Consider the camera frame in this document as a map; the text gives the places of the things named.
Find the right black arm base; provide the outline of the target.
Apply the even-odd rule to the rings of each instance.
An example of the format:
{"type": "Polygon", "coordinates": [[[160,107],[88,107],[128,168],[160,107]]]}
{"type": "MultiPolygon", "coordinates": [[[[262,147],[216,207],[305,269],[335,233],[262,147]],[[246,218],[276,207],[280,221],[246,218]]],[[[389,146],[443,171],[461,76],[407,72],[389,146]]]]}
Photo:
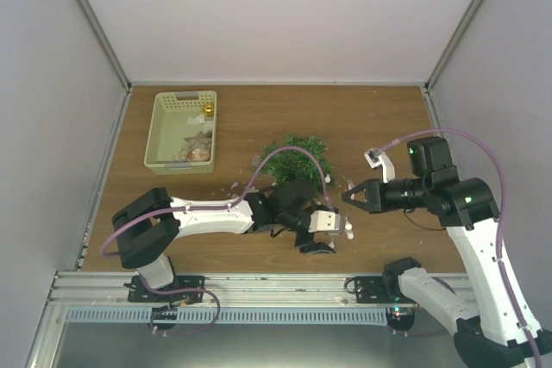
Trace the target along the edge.
{"type": "Polygon", "coordinates": [[[398,279],[386,275],[347,278],[343,289],[361,304],[414,304],[399,289],[398,279]]]}

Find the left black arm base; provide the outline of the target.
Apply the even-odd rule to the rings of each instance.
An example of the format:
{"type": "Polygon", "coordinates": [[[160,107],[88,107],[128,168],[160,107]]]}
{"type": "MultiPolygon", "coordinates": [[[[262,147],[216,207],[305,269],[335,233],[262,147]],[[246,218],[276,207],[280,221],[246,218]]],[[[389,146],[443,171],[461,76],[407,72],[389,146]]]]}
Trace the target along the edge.
{"type": "Polygon", "coordinates": [[[204,283],[204,276],[177,275],[171,284],[158,288],[163,295],[148,290],[139,276],[133,276],[130,282],[123,286],[128,290],[127,300],[130,303],[200,303],[203,300],[202,293],[181,290],[202,289],[204,283]]]}

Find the pale green perforated basket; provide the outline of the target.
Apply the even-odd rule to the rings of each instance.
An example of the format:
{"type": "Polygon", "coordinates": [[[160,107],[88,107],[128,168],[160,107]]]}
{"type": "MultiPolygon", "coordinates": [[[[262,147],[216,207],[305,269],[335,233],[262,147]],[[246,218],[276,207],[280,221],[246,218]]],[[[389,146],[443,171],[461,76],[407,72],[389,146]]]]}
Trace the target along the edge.
{"type": "Polygon", "coordinates": [[[154,99],[144,166],[156,175],[206,174],[215,169],[217,96],[213,90],[161,92],[154,99]],[[215,104],[215,116],[203,106],[215,104]],[[189,162],[184,139],[212,132],[208,162],[189,162]]]}

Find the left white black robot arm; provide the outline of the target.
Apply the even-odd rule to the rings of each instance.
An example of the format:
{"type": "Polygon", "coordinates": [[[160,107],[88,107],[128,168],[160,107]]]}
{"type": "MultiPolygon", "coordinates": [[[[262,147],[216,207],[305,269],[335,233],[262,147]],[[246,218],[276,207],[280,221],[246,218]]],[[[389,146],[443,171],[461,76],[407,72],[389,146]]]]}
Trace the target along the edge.
{"type": "Polygon", "coordinates": [[[334,248],[317,242],[315,235],[342,230],[338,210],[317,203],[313,187],[301,178],[225,201],[185,200],[169,196],[164,188],[153,188],[115,213],[111,221],[122,268],[137,271],[146,280],[148,293],[160,303],[177,295],[175,271],[166,256],[176,239],[213,233],[276,237],[289,231],[301,253],[333,253],[334,248]]]}

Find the small green christmas tree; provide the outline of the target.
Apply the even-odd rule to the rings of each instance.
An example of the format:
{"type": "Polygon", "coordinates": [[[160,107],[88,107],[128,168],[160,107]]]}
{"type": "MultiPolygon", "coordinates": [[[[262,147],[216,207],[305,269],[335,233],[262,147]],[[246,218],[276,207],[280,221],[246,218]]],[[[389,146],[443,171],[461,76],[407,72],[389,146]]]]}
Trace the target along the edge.
{"type": "MultiPolygon", "coordinates": [[[[336,185],[334,166],[325,157],[328,148],[321,139],[312,135],[299,137],[287,134],[281,143],[274,140],[262,155],[256,157],[254,165],[258,166],[271,152],[281,147],[301,147],[309,152],[321,166],[326,185],[328,187],[336,185]]],[[[271,177],[277,187],[290,183],[296,178],[302,178],[313,186],[317,194],[323,193],[322,179],[315,163],[297,150],[286,150],[275,154],[264,164],[260,174],[271,177]]]]}

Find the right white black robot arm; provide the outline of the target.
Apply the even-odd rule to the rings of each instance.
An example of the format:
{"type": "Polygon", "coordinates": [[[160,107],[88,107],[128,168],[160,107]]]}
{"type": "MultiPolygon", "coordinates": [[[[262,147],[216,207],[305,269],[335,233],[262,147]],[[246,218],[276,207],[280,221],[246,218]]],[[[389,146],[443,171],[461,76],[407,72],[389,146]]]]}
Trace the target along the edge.
{"type": "Polygon", "coordinates": [[[448,142],[424,137],[407,144],[413,178],[397,179],[379,148],[366,151],[380,179],[367,179],[342,200],[370,214],[426,209],[453,241],[472,286],[468,303],[437,282],[413,258],[395,260],[382,272],[382,293],[391,303],[420,305],[452,336],[468,367],[541,367],[551,352],[551,332],[542,328],[524,300],[505,252],[503,214],[480,178],[462,180],[448,142]]]}

